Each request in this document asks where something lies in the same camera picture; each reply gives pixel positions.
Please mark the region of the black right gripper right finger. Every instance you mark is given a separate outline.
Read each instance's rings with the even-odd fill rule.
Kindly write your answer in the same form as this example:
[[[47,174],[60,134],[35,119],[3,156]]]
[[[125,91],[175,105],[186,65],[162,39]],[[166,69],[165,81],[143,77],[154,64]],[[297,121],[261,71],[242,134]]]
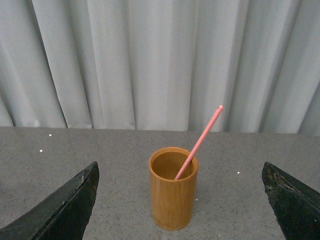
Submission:
[[[320,193],[265,162],[261,178],[268,202],[287,240],[320,238]]]

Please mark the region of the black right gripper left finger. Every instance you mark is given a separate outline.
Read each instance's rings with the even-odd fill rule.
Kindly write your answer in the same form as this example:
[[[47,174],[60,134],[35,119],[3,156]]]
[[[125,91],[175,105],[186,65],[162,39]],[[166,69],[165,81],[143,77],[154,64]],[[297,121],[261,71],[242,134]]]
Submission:
[[[81,240],[96,202],[100,173],[92,162],[30,211],[0,230],[2,240]]]

